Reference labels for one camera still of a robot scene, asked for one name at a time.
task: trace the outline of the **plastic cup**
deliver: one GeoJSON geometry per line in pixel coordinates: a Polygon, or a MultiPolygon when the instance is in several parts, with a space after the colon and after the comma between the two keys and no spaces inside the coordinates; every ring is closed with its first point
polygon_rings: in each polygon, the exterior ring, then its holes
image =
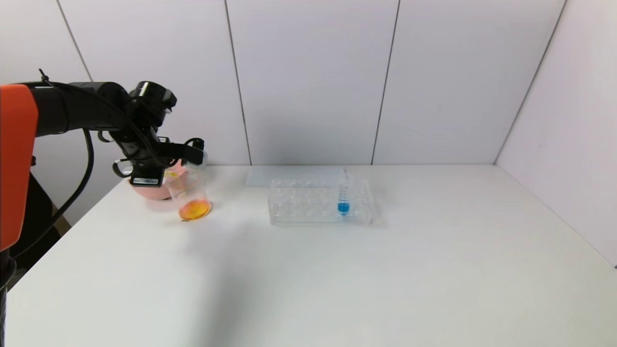
{"type": "Polygon", "coordinates": [[[185,180],[174,180],[167,184],[178,214],[183,220],[196,220],[210,212],[210,201],[205,195],[205,185],[198,170],[189,169],[185,180]]]}

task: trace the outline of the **label sticker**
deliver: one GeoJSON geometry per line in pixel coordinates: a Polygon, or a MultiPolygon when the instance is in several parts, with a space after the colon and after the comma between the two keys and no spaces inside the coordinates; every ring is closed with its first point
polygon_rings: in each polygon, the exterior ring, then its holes
{"type": "Polygon", "coordinates": [[[158,185],[159,180],[156,178],[134,178],[133,183],[138,183],[140,185],[158,185]]]}

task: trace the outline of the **blue liquid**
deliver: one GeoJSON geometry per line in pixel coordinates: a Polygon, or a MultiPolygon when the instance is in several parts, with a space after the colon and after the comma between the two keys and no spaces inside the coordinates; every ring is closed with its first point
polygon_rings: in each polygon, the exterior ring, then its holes
{"type": "Polygon", "coordinates": [[[339,201],[338,210],[341,215],[347,215],[349,213],[349,202],[339,201]]]}

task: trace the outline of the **black cable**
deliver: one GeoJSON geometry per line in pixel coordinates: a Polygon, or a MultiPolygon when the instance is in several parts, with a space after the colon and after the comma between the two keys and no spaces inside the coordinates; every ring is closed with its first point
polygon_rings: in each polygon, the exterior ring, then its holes
{"type": "Polygon", "coordinates": [[[90,137],[90,132],[86,129],[83,129],[83,134],[86,137],[86,147],[88,148],[88,166],[86,167],[86,172],[81,179],[79,186],[75,192],[69,197],[69,199],[62,205],[58,211],[51,217],[51,221],[49,225],[43,230],[43,232],[36,238],[34,242],[32,242],[28,247],[26,247],[23,251],[19,252],[13,258],[16,259],[21,256],[23,253],[26,253],[32,246],[34,246],[37,242],[41,241],[41,239],[47,235],[47,232],[56,224],[56,222],[62,217],[62,214],[66,212],[66,210],[73,204],[73,202],[79,197],[84,188],[86,188],[86,184],[90,179],[90,175],[92,175],[92,169],[94,167],[94,148],[92,146],[92,137],[90,137]]]}
{"type": "Polygon", "coordinates": [[[194,138],[190,138],[190,139],[186,140],[186,142],[184,142],[184,144],[190,144],[193,141],[203,141],[203,140],[198,138],[198,137],[194,137],[194,138]]]}
{"type": "Polygon", "coordinates": [[[108,139],[105,138],[105,136],[103,136],[103,131],[102,130],[99,130],[96,133],[96,136],[98,136],[98,138],[99,138],[99,140],[101,142],[104,142],[104,143],[111,143],[111,142],[113,142],[112,140],[108,140],[108,139]]]}
{"type": "MultiPolygon", "coordinates": [[[[47,78],[47,82],[26,82],[26,83],[20,83],[23,85],[27,85],[27,86],[48,86],[49,84],[49,78],[47,76],[45,76],[45,74],[43,74],[44,78],[47,78]]],[[[69,91],[76,91],[77,93],[81,93],[81,94],[85,94],[90,96],[91,98],[97,99],[100,102],[103,102],[104,104],[106,104],[107,106],[109,106],[111,109],[113,109],[116,113],[120,114],[127,122],[127,124],[129,125],[129,127],[131,127],[133,129],[133,131],[135,132],[135,135],[137,135],[137,137],[141,140],[141,142],[144,143],[145,147],[148,149],[148,151],[150,151],[150,153],[152,153],[152,157],[154,158],[154,160],[158,163],[158,165],[161,165],[162,167],[171,167],[173,165],[165,164],[164,160],[161,160],[161,158],[158,156],[158,154],[156,153],[156,151],[154,150],[154,148],[152,147],[152,145],[150,144],[150,141],[148,141],[148,139],[141,133],[141,129],[139,129],[139,127],[124,113],[122,112],[116,105],[112,104],[111,102],[109,102],[108,100],[102,98],[100,95],[93,93],[91,91],[88,91],[86,89],[83,88],[79,88],[76,86],[72,86],[72,85],[68,85],[65,83],[59,83],[59,82],[51,82],[53,83],[54,86],[61,88],[61,89],[65,89],[65,90],[69,90],[69,91]]]]}
{"type": "MultiPolygon", "coordinates": [[[[123,161],[128,161],[129,159],[120,159],[119,162],[123,162],[123,161]]],[[[120,177],[120,178],[127,178],[127,177],[131,177],[131,173],[124,173],[120,170],[120,168],[118,167],[118,161],[114,162],[112,164],[112,170],[114,171],[114,173],[116,174],[116,176],[120,177]]]]}
{"type": "MultiPolygon", "coordinates": [[[[55,85],[53,85],[50,81],[49,81],[49,76],[45,75],[45,73],[43,72],[43,70],[39,69],[39,72],[41,73],[41,82],[47,84],[48,86],[50,86],[51,88],[54,88],[58,93],[60,93],[60,89],[56,88],[55,85]]],[[[62,104],[64,105],[64,109],[68,110],[68,106],[67,106],[67,101],[62,98],[62,104]]],[[[67,126],[64,127],[64,131],[61,133],[56,133],[56,135],[60,135],[60,134],[64,134],[65,132],[67,132],[69,129],[71,129],[71,117],[69,116],[68,112],[67,112],[67,126]]]]}

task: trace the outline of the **orange liquid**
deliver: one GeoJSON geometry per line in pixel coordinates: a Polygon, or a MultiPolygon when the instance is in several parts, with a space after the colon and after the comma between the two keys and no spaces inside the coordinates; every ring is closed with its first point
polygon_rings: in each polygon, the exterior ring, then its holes
{"type": "Polygon", "coordinates": [[[182,206],[180,209],[180,218],[184,220],[196,220],[210,212],[210,201],[208,200],[193,200],[190,203],[182,206]]]}

